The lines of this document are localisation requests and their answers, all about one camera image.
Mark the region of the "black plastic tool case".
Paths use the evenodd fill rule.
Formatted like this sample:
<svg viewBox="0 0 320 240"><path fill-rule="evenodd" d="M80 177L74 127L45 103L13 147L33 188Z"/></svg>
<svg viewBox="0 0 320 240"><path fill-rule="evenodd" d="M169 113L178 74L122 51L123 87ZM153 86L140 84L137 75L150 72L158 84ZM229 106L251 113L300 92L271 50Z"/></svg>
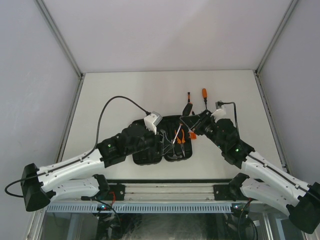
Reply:
<svg viewBox="0 0 320 240"><path fill-rule="evenodd" d="M181 126L175 143L172 144L179 127L180 117L180 115L164 116L157 125L159 140L155 146L134 153L132 155L133 162L139 166L144 166L158 164L162 159L168 162L190 159L193 155L193 147L188 127Z"/></svg>

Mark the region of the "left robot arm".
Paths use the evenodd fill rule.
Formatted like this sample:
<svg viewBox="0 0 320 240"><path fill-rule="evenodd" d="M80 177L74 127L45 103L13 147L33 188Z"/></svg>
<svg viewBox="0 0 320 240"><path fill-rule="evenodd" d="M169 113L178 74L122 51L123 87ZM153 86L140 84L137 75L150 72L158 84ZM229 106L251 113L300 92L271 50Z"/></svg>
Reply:
<svg viewBox="0 0 320 240"><path fill-rule="evenodd" d="M154 133L142 125L132 124L122 132L98 143L91 151L52 165L24 167L21 190L27 212L46 207L55 196L60 184L84 174L122 163L126 157L149 149L163 153L171 145L164 130Z"/></svg>

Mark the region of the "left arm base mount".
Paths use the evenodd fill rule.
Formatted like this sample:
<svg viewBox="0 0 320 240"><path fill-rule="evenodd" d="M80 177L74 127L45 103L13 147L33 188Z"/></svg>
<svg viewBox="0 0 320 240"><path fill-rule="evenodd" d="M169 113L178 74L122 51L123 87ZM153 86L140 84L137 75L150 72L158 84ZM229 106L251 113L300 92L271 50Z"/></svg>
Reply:
<svg viewBox="0 0 320 240"><path fill-rule="evenodd" d="M84 197L88 197L89 200L100 201L123 201L125 198L126 186L124 184L115 183L109 184L102 174L95 174L92 176L93 180L90 180L90 189L94 189L93 193L89 193Z"/></svg>

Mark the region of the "black handled long tool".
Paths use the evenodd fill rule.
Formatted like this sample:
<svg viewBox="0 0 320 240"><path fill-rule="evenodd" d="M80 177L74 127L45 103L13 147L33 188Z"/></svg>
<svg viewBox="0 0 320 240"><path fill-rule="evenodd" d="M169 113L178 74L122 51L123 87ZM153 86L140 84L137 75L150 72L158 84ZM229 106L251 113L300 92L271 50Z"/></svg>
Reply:
<svg viewBox="0 0 320 240"><path fill-rule="evenodd" d="M172 140L172 143L174 146L173 146L173 149L171 150L171 153L167 157L170 161L181 160L182 158L184 158L181 147L177 143L177 135L181 128L182 128L182 124L179 125L178 129L174 133L174 138Z"/></svg>

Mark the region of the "orange black needle-nose pliers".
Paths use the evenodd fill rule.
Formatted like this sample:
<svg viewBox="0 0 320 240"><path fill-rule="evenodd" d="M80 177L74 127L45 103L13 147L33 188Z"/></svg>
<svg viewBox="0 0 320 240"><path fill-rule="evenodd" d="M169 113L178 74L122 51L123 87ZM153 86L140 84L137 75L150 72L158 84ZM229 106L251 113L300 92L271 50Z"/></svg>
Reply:
<svg viewBox="0 0 320 240"><path fill-rule="evenodd" d="M186 140L185 140L185 132L182 128L179 130L179 133L177 134L176 142L180 145L182 155L183 157L185 157L186 156L186 153L185 153Z"/></svg>

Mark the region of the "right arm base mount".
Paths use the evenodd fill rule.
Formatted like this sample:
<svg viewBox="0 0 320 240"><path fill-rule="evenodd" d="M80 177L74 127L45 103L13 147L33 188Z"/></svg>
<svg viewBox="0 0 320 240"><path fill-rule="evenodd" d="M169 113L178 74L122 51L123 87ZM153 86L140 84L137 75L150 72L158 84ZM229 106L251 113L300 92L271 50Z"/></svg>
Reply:
<svg viewBox="0 0 320 240"><path fill-rule="evenodd" d="M248 200L249 198L246 197L241 191L243 182L248 178L248 175L244 173L238 173L229 183L215 184L213 186L214 199L216 201Z"/></svg>

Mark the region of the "black orange handled screwdriver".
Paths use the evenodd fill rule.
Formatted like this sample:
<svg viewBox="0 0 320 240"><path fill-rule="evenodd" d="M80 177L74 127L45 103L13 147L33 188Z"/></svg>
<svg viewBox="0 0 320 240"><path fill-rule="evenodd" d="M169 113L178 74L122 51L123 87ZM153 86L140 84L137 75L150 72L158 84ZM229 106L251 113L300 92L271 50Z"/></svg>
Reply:
<svg viewBox="0 0 320 240"><path fill-rule="evenodd" d="M192 112L193 104L188 102L182 111L182 116L186 117L189 116Z"/></svg>

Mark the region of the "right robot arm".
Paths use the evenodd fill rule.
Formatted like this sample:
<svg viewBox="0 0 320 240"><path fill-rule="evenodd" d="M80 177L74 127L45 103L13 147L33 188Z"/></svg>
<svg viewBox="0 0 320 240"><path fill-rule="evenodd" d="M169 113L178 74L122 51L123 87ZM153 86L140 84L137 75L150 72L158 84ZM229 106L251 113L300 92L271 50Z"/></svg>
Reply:
<svg viewBox="0 0 320 240"><path fill-rule="evenodd" d="M261 201L285 214L302 232L313 234L320 224L320 184L307 183L283 171L241 140L229 118L215 120L205 110L182 116L181 122L198 136L206 136L220 150L222 157L239 168L229 192L237 200L244 196Z"/></svg>

